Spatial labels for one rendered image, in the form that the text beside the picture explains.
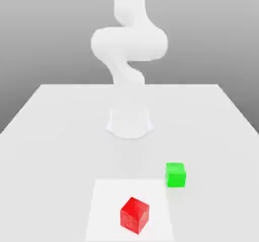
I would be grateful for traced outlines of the small green cube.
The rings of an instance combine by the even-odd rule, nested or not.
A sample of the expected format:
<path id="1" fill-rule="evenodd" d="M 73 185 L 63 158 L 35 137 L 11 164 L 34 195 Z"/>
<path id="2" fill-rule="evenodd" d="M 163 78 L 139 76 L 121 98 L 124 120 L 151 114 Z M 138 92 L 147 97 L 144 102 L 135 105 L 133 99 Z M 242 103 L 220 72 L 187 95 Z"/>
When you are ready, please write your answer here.
<path id="1" fill-rule="evenodd" d="M 166 163 L 165 170 L 166 185 L 169 188 L 183 188 L 186 183 L 186 170 L 181 162 Z"/>

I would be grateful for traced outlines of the small red cube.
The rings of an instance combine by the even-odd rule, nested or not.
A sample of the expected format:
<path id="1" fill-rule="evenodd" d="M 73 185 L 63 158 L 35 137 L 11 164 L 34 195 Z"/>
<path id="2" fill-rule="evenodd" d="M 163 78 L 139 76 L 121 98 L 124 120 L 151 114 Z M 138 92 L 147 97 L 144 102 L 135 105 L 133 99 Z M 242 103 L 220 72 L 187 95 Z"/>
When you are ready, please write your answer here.
<path id="1" fill-rule="evenodd" d="M 131 197 L 120 209 L 120 225 L 140 234 L 149 221 L 150 205 Z"/>

